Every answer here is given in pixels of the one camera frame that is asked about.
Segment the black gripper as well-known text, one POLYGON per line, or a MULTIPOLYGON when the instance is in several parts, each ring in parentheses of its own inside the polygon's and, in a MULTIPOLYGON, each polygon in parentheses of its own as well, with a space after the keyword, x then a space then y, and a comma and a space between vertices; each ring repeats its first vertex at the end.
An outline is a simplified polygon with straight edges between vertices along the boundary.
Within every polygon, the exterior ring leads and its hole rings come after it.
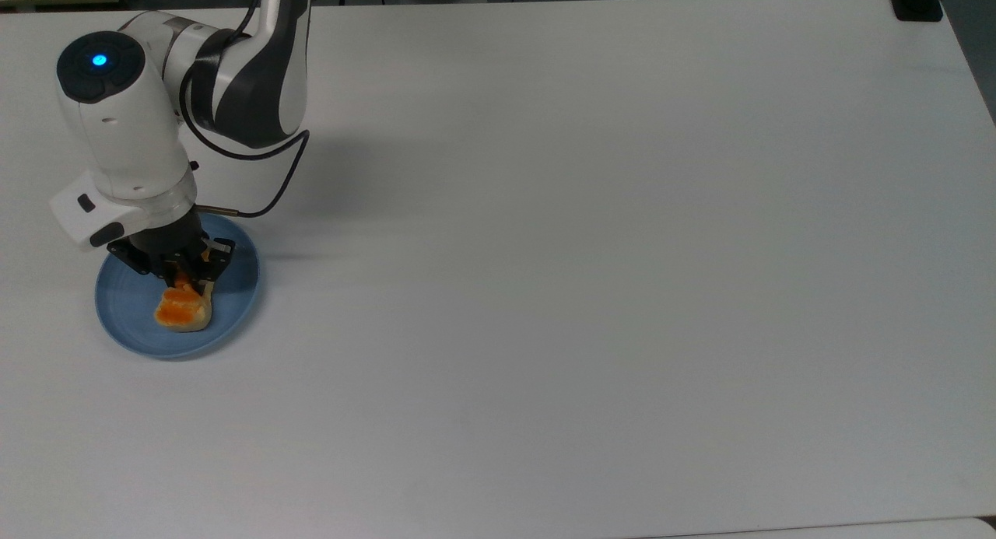
POLYGON ((139 275, 153 275, 168 287, 196 285, 202 297, 211 297, 216 281, 233 262, 236 242, 213 239, 204 230, 202 217, 184 217, 161 226, 111 241, 110 255, 139 275))

